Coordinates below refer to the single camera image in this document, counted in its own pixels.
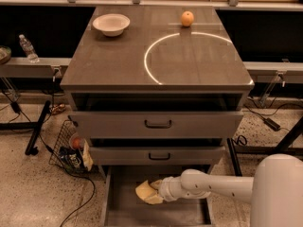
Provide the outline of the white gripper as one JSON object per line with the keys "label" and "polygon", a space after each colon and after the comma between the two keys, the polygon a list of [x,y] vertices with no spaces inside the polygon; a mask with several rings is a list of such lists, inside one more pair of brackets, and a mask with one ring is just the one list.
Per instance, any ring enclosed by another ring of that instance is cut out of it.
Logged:
{"label": "white gripper", "polygon": [[160,204],[165,201],[177,201],[183,197],[183,188],[180,177],[167,177],[150,183],[151,188],[158,189],[158,195],[151,195],[144,199],[150,205]]}

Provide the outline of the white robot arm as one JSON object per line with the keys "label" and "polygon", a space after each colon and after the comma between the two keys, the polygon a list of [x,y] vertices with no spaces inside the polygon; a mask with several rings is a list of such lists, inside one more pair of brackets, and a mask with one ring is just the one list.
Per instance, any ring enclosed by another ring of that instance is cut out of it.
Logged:
{"label": "white robot arm", "polygon": [[211,193],[249,203],[250,227],[303,227],[303,162],[291,155],[264,158],[252,177],[216,176],[187,169],[179,177],[136,188],[137,196],[149,204],[204,199]]}

